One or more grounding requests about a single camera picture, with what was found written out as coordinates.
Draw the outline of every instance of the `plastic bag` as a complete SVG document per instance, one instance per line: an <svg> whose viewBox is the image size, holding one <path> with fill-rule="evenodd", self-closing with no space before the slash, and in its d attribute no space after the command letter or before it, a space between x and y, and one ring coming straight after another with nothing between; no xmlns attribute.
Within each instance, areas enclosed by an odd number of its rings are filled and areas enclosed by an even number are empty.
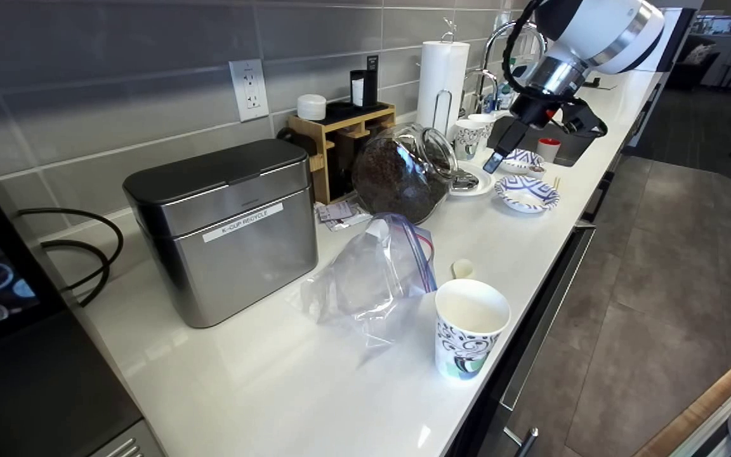
<svg viewBox="0 0 731 457"><path fill-rule="evenodd" d="M368 213L402 213L420 224L450 189L451 147L428 126L373 133L352 165L352 184Z"/></svg>
<svg viewBox="0 0 731 457"><path fill-rule="evenodd" d="M303 312L356 329L368 349L397 342L417 302L436 288L420 236L403 216L375 216L303 283Z"/></svg>

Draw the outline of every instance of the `sink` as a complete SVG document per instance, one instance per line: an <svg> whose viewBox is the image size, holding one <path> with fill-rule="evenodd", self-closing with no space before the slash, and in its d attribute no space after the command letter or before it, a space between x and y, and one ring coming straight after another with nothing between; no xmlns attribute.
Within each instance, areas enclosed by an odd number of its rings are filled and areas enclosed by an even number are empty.
<svg viewBox="0 0 731 457"><path fill-rule="evenodd" d="M500 116L492 123L492 133L488 138L488 147L496 145L496 138L512 123L512 116ZM520 141L522 149L534 149L538 152L538 137L555 137L562 141L562 149L555 154L555 165L567 165L571 166L585 152L587 147L593 141L593 133L567 133L562 126L555 123L545 123L545 126L530 126Z"/></svg>

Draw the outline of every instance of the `stainless steel bread box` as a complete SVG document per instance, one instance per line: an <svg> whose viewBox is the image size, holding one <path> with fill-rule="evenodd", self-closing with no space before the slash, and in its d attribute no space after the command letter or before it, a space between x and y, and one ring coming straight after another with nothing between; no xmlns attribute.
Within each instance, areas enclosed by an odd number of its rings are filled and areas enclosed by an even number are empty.
<svg viewBox="0 0 731 457"><path fill-rule="evenodd" d="M190 328L211 328L317 264L307 154L262 138L134 173L124 189Z"/></svg>

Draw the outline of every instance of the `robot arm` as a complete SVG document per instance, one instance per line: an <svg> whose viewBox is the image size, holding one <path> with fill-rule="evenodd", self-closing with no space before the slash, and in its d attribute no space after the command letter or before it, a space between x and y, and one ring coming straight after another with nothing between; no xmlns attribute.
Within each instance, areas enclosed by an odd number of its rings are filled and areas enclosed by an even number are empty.
<svg viewBox="0 0 731 457"><path fill-rule="evenodd" d="M538 12L538 29L553 41L553 48L520 85L510 70L510 53L534 12ZM661 41L662 28L662 12L647 0L530 0L503 53L503 75L520 95L510 107L512 122L492 145L496 152L486 169L496 173L526 131L549 123L555 111L564 111L567 131L607 133L607 123L574 94L591 67L623 72L639 65Z"/></svg>

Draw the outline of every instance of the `white countertop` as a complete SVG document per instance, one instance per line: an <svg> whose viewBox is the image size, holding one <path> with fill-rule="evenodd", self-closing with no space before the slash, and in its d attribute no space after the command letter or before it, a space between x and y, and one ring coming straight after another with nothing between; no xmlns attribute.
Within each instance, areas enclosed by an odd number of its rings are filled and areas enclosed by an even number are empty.
<svg viewBox="0 0 731 457"><path fill-rule="evenodd" d="M604 85L614 88L582 95L609 123L609 133L574 166L545 169L545 179L562 177L553 210L512 216L488 193L446 197L422 224L436 243L439 283L450 278L454 259L473 259L477 277L512 305L512 321L474 380L436 373L435 310L427 298L403 339L365 361L356 335L319 328L300 312L303 278L211 329L184 324L149 254L115 278L87 307L87 317L168 453L441 453L624 141L656 75L635 70ZM317 227L319 267L359 227Z"/></svg>

